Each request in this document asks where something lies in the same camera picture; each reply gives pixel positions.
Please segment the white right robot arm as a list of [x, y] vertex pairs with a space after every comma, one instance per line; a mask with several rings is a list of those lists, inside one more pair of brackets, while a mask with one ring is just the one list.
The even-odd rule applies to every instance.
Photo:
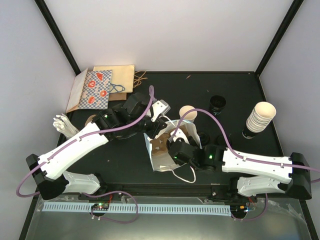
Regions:
[[234, 202], [243, 197], [279, 193], [299, 200], [312, 198], [311, 174], [303, 154], [263, 156], [214, 144], [200, 148], [182, 138], [167, 141], [168, 154], [178, 165], [188, 164], [195, 170], [241, 173], [227, 189]]

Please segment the light blue paper bag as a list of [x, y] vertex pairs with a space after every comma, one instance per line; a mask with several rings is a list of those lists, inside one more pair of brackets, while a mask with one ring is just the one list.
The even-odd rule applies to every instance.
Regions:
[[189, 164], [188, 158], [178, 153], [179, 147], [186, 147], [186, 151], [192, 151], [192, 147], [201, 148], [200, 136], [196, 125], [189, 121], [171, 120], [167, 116], [166, 127], [156, 134], [154, 138], [144, 134], [145, 146], [148, 152], [152, 170], [155, 172], [171, 172], [179, 180], [194, 184], [197, 180], [195, 169], [191, 166], [193, 180], [187, 180], [175, 173], [175, 169]]

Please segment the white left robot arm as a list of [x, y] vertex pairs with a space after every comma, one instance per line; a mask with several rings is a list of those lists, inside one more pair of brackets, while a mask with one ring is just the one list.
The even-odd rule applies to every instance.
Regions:
[[41, 197], [51, 200], [65, 193], [85, 193], [103, 199], [108, 188], [98, 173], [72, 173], [68, 168], [112, 140], [127, 139], [137, 133], [154, 139], [167, 127], [161, 117], [169, 110], [164, 100], [135, 93], [124, 103], [99, 112], [80, 132], [54, 150], [40, 156], [29, 155], [26, 162]]

